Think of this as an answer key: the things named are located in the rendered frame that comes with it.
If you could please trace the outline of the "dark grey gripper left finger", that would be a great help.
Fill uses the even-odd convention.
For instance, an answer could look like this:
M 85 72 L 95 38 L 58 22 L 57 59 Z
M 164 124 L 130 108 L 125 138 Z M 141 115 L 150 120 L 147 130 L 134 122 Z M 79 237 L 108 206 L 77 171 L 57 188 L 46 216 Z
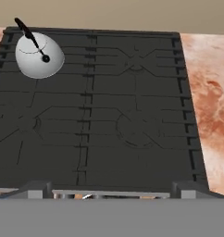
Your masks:
M 16 191 L 0 195 L 0 199 L 47 199 L 52 197 L 52 183 L 50 181 L 30 181 Z

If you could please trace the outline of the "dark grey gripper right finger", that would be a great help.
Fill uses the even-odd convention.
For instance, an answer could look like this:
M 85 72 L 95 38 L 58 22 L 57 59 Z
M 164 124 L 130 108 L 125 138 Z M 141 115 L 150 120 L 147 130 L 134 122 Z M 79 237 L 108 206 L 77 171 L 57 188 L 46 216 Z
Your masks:
M 172 183 L 172 197 L 177 199 L 224 198 L 223 194 L 211 192 L 206 186 L 195 181 Z

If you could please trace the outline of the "black gas hob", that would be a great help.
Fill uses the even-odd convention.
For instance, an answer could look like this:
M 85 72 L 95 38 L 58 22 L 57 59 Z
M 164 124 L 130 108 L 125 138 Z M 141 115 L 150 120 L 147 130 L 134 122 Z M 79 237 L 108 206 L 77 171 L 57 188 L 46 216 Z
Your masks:
M 0 42 L 0 188 L 50 181 L 57 190 L 167 193 L 206 183 L 176 32 L 51 29 L 65 63 L 22 75 L 20 31 Z

